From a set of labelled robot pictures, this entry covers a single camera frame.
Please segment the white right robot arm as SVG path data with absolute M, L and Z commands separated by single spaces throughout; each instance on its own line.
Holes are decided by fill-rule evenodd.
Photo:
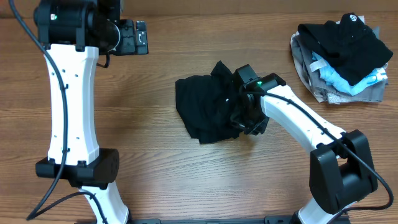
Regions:
M 275 73 L 234 72 L 233 83 L 239 93 L 234 126 L 257 135 L 274 119 L 310 155 L 312 199 L 293 215 L 266 216 L 265 223 L 349 223 L 346 209 L 377 190 L 367 137 L 317 115 Z

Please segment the black t-shirt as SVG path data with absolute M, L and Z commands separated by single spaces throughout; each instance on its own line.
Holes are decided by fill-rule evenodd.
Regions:
M 175 82 L 175 106 L 191 138 L 212 144 L 238 138 L 241 130 L 230 117 L 238 99 L 231 70 L 221 61 L 209 75 L 194 75 Z

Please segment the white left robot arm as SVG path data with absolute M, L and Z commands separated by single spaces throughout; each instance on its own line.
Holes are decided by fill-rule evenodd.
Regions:
M 41 1 L 34 11 L 50 78 L 52 137 L 37 176 L 65 179 L 96 223 L 131 223 L 116 185 L 119 152 L 98 145 L 94 80 L 100 55 L 148 54 L 143 21 L 122 19 L 122 1 Z

